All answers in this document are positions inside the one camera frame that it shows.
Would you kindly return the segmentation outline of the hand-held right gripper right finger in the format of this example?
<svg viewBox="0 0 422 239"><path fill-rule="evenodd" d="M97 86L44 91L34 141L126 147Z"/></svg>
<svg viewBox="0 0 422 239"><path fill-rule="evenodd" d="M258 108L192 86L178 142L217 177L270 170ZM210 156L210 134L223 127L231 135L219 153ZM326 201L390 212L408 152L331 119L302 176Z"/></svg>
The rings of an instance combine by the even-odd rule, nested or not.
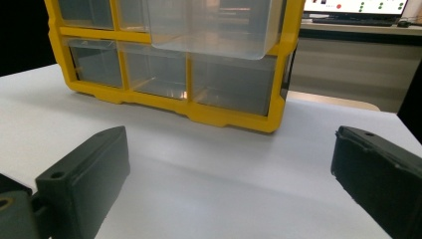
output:
<svg viewBox="0 0 422 239"><path fill-rule="evenodd" d="M422 239L422 157L356 127L342 125L331 174L392 239Z"/></svg>

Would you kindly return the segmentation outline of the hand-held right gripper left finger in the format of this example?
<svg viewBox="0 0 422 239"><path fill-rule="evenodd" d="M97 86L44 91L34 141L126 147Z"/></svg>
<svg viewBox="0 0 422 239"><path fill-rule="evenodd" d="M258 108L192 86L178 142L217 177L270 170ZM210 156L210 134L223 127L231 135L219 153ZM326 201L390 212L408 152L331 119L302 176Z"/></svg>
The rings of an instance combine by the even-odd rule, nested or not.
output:
<svg viewBox="0 0 422 239"><path fill-rule="evenodd" d="M53 239L94 239L130 174L126 130L100 131L36 178Z"/></svg>

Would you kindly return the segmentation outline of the yellow drawer cabinet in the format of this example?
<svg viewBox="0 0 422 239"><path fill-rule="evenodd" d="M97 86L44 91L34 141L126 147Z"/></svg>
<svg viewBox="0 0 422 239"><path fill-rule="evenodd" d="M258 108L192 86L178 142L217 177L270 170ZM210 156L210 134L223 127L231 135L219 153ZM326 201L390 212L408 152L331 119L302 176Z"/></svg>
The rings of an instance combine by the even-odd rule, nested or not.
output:
<svg viewBox="0 0 422 239"><path fill-rule="evenodd" d="M235 126L261 132L273 132L279 128L287 101L291 69L298 45L299 31L306 0L286 0L278 42L264 56L277 58L270 94L269 110L265 116L196 103L193 100L191 67L191 59L195 54L188 52L182 52L185 54L186 59L186 99L177 100L133 91L129 86L125 71L124 55L118 49L118 43L129 42L152 46L149 31L143 33L121 30L118 25L116 0L109 0L113 22L112 30L67 26L62 19L58 0L44 0L44 2L49 16L49 38L54 56L61 67L65 83L71 90L88 94L110 103L140 104L166 110L185 116L193 121L216 126ZM122 87L115 88L79 81L71 51L64 42L66 38L115 41Z"/></svg>

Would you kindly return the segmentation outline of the large clear plastic drawer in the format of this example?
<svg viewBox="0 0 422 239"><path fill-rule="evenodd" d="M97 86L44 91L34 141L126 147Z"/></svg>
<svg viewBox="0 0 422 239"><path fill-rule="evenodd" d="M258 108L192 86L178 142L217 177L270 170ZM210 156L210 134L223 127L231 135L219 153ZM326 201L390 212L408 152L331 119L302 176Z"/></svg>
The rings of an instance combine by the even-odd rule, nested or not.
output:
<svg viewBox="0 0 422 239"><path fill-rule="evenodd" d="M278 42L286 0L145 0L153 47L259 60Z"/></svg>

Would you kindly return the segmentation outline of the grey desk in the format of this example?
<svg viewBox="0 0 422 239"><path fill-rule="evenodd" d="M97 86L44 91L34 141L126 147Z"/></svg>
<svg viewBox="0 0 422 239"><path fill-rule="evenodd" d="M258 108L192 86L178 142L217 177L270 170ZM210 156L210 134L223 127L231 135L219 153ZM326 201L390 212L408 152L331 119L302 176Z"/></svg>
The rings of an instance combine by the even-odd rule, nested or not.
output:
<svg viewBox="0 0 422 239"><path fill-rule="evenodd" d="M304 23L291 89L399 111L422 61L422 27Z"/></svg>

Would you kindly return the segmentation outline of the black keyboard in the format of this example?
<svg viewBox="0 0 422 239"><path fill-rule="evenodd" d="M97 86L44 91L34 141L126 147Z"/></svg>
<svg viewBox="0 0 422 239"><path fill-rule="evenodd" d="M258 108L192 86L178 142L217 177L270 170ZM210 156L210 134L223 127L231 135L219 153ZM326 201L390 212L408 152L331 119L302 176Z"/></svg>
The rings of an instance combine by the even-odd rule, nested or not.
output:
<svg viewBox="0 0 422 239"><path fill-rule="evenodd" d="M356 26L380 26L391 27L394 21L373 20L373 19L334 19L334 18L315 18L313 23L333 24L333 25L356 25Z"/></svg>

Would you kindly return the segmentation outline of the computer monitor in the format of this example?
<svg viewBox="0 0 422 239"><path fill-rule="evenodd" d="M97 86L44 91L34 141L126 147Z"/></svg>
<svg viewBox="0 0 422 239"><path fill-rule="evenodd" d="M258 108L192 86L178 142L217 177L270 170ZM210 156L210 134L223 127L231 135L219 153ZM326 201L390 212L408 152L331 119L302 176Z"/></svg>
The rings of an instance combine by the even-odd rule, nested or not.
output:
<svg viewBox="0 0 422 239"><path fill-rule="evenodd" d="M408 0L306 0L305 12L401 16Z"/></svg>

